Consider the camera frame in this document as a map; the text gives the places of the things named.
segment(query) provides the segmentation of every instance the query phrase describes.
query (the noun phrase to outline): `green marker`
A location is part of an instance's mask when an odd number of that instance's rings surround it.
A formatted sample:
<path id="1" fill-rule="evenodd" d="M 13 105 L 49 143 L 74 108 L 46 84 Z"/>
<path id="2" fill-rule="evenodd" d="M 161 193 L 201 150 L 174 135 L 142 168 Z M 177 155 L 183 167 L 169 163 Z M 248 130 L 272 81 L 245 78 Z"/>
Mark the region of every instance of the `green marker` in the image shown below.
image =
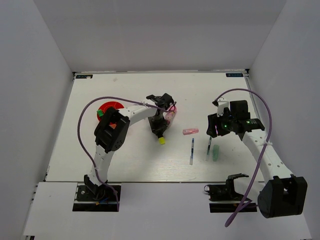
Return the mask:
<path id="1" fill-rule="evenodd" d="M 212 156 L 212 160 L 214 162 L 216 162 L 218 160 L 219 157 L 219 145 L 213 145 L 213 156 Z"/>

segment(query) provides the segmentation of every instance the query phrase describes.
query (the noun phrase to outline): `white wall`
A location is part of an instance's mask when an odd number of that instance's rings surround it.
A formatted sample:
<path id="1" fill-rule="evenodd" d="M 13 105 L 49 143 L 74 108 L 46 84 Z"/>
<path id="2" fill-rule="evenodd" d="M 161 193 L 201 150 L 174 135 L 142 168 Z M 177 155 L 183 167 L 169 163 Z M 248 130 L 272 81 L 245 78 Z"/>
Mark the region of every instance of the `white wall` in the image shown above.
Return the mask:
<path id="1" fill-rule="evenodd" d="M 0 1 L 0 239 L 20 239 L 72 73 L 32 0 Z"/>
<path id="2" fill-rule="evenodd" d="M 34 0 L 72 71 L 250 68 L 285 0 Z"/>
<path id="3" fill-rule="evenodd" d="M 271 109 L 274 147 L 308 182 L 304 215 L 314 240 L 320 240 L 319 10 L 318 0 L 287 1 L 250 70 L 250 84 Z"/>

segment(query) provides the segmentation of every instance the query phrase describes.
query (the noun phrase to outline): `marker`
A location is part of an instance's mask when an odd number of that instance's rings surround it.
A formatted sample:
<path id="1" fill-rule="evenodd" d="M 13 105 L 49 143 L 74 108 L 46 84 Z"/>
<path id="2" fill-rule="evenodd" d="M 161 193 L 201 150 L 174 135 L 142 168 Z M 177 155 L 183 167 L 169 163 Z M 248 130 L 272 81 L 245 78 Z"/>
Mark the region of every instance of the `marker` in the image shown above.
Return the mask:
<path id="1" fill-rule="evenodd" d="M 194 146 L 195 146 L 195 139 L 192 138 L 192 143 L 191 143 L 191 156 L 190 156 L 190 161 L 189 164 L 192 165 L 194 163 Z"/>
<path id="2" fill-rule="evenodd" d="M 208 149 L 207 149 L 207 151 L 206 151 L 205 160 L 206 160 L 207 162 L 209 161 L 210 147 L 211 147 L 211 139 L 212 139 L 212 137 L 209 138 Z"/>

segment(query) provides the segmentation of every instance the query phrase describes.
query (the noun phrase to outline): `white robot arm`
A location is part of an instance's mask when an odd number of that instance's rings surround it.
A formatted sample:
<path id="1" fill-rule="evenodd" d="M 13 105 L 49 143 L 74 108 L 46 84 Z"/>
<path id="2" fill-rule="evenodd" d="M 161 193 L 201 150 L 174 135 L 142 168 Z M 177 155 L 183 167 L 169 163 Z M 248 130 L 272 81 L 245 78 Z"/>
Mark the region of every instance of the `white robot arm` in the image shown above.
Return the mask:
<path id="1" fill-rule="evenodd" d="M 234 132 L 258 161 L 263 145 L 266 144 L 267 134 L 259 119 L 250 118 L 247 101 L 229 103 L 225 98 L 219 98 L 213 104 L 218 110 L 216 114 L 208 116 L 206 133 L 215 138 Z M 301 214 L 306 198 L 307 182 L 302 176 L 294 176 L 281 161 L 270 142 L 267 142 L 259 168 L 265 185 L 258 182 L 253 184 L 248 198 L 258 203 L 262 215 L 274 218 Z M 225 194 L 237 197 L 239 194 L 244 195 L 250 180 L 242 177 L 249 176 L 242 173 L 229 176 L 226 186 L 231 188 Z"/>
<path id="2" fill-rule="evenodd" d="M 111 159 L 115 151 L 124 144 L 131 125 L 148 118 L 151 131 L 158 137 L 159 142 L 164 144 L 163 133 L 169 127 L 169 122 L 165 120 L 163 113 L 175 104 L 173 98 L 167 93 L 162 96 L 150 95 L 142 103 L 119 110 L 110 107 L 97 125 L 94 131 L 96 167 L 93 165 L 90 173 L 84 176 L 84 184 L 94 196 L 105 191 L 102 182 L 108 181 Z"/>
<path id="3" fill-rule="evenodd" d="M 151 105 L 155 104 L 150 99 L 145 99 L 144 102 L 146 104 L 151 104 Z M 133 105 L 130 107 L 119 109 L 119 114 L 121 114 L 124 117 L 128 117 L 130 121 L 129 127 L 139 122 L 140 120 L 154 116 L 156 112 L 157 112 L 156 108 L 148 107 L 145 105 Z M 108 180 L 108 170 L 109 170 L 111 159 L 114 153 L 115 153 L 114 151 L 106 152 L 104 147 L 100 144 L 97 144 L 95 146 L 94 161 L 96 164 L 96 170 L 99 174 L 100 179 L 104 182 Z M 93 184 L 97 186 L 101 185 L 101 182 L 99 182 L 99 180 L 97 179 L 94 166 L 92 166 L 92 169 L 88 174 L 88 177 L 90 178 Z"/>

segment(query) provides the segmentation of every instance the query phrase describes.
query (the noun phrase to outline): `white table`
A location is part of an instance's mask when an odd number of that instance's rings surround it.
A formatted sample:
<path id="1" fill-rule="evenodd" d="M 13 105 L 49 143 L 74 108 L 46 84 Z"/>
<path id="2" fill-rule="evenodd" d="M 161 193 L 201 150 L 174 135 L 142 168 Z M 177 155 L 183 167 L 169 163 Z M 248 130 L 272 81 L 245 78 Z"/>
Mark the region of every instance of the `white table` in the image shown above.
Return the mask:
<path id="1" fill-rule="evenodd" d="M 108 172 L 109 182 L 224 182 L 228 175 L 252 175 L 256 162 L 234 133 L 212 139 L 220 146 L 219 159 L 205 161 L 209 136 L 207 116 L 217 111 L 212 101 L 231 88 L 247 88 L 243 77 L 225 73 L 113 73 L 75 79 L 66 113 L 51 156 L 46 181 L 83 182 L 91 161 L 77 139 L 77 122 L 84 106 L 94 98 L 113 96 L 142 101 L 148 95 L 170 94 L 177 101 L 177 114 L 164 133 L 160 145 L 147 119 L 129 128 L 124 145 L 115 152 Z M 225 95 L 230 101 L 247 100 L 251 117 L 255 112 L 247 92 Z M 96 111 L 108 101 L 94 103 L 83 117 L 81 136 L 90 153 L 95 152 Z M 130 103 L 121 102 L 125 107 Z M 199 128 L 199 133 L 183 135 L 182 130 Z M 194 160 L 189 165 L 191 141 Z M 264 181 L 261 172 L 258 181 Z"/>

